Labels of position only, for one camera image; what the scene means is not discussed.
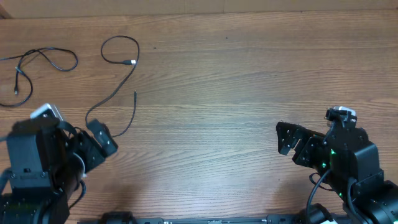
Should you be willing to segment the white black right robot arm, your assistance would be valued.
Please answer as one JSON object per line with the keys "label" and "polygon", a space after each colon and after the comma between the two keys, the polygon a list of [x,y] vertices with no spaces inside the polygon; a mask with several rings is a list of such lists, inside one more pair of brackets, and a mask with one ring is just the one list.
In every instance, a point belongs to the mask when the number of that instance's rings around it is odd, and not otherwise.
{"label": "white black right robot arm", "polygon": [[297,124],[276,125],[278,152],[315,169],[344,201],[356,223],[397,223],[397,185],[385,180],[377,146],[355,122],[333,121],[322,134]]}

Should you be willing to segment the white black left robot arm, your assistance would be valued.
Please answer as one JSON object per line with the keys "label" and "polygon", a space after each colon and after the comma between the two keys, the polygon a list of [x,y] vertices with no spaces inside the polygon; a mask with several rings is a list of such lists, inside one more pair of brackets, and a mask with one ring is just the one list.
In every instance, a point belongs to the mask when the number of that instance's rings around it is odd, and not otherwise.
{"label": "white black left robot arm", "polygon": [[5,137],[11,162],[1,175],[1,223],[65,223],[83,176],[118,150],[105,124],[92,120],[92,132],[78,131],[58,118],[38,117],[16,123]]}

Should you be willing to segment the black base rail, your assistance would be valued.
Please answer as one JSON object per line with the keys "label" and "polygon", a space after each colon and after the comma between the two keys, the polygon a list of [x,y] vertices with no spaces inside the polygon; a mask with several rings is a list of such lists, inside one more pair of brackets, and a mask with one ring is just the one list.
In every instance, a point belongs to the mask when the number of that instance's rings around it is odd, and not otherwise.
{"label": "black base rail", "polygon": [[78,224],[137,223],[137,224],[294,224],[305,223],[298,215],[267,215],[265,217],[240,218],[135,218],[131,212],[105,213],[97,220],[80,220]]}

